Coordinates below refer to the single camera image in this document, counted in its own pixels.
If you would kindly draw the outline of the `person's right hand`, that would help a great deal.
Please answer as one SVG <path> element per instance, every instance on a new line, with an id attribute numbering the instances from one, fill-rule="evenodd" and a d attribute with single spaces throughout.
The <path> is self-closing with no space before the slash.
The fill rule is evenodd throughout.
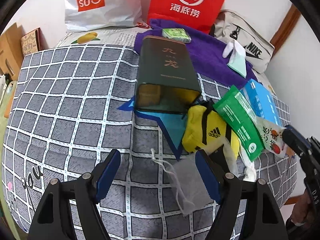
<path id="1" fill-rule="evenodd" d="M 310 196 L 307 189 L 305 189 L 304 193 L 300 196 L 299 200 L 294 205 L 291 213 L 291 221 L 295 225 L 304 223 L 308 214 L 308 208 L 310 204 Z"/>

